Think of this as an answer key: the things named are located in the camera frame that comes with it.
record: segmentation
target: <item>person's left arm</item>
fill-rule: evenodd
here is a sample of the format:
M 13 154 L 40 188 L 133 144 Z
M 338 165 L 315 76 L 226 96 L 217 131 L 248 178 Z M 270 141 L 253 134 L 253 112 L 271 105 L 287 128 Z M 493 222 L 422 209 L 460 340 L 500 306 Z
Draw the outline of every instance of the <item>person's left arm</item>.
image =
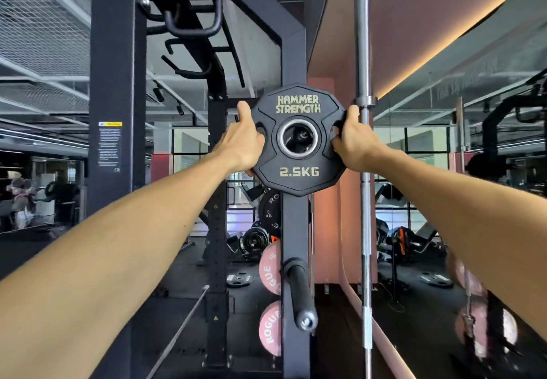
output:
M 0 377 L 91 375 L 221 181 L 261 154 L 249 106 L 238 109 L 201 162 L 100 210 L 0 282 Z

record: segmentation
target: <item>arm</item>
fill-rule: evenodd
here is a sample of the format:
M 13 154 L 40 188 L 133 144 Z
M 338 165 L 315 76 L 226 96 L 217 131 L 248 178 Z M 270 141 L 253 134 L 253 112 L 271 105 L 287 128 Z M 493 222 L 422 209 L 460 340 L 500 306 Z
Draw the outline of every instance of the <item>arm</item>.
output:
M 439 231 L 484 285 L 547 339 L 547 200 L 430 166 L 382 144 L 348 111 L 333 144 L 346 165 L 379 173 Z
M 100 210 L 0 282 L 0 377 L 91 375 L 220 182 L 256 163 L 264 138 L 238 108 L 200 163 Z

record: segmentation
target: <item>person's right arm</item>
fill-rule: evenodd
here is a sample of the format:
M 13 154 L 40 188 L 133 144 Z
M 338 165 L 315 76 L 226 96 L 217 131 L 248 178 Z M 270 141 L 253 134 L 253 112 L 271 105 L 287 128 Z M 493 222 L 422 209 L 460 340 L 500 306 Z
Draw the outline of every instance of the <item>person's right arm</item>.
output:
M 469 271 L 547 340 L 547 200 L 390 149 L 358 116 L 352 106 L 332 141 L 346 166 L 397 187 Z

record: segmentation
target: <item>pink weight plate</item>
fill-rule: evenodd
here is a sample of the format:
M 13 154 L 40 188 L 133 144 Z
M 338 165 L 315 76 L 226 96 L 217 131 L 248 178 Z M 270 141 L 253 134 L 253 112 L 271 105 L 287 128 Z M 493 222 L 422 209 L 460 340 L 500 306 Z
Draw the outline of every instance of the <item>pink weight plate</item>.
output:
M 274 356 L 281 356 L 281 301 L 266 307 L 260 316 L 258 334 L 262 346 Z
M 260 259 L 260 279 L 272 293 L 281 295 L 281 243 L 273 242 L 266 247 Z

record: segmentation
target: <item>person's left hand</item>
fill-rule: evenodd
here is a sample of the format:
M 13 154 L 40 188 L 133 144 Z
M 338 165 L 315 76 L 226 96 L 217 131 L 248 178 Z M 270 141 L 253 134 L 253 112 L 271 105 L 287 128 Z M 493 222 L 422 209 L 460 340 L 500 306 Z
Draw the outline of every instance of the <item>person's left hand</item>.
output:
M 251 169 L 262 153 L 264 136 L 256 131 L 246 101 L 237 104 L 239 122 L 232 123 L 212 153 L 225 158 L 229 175 Z

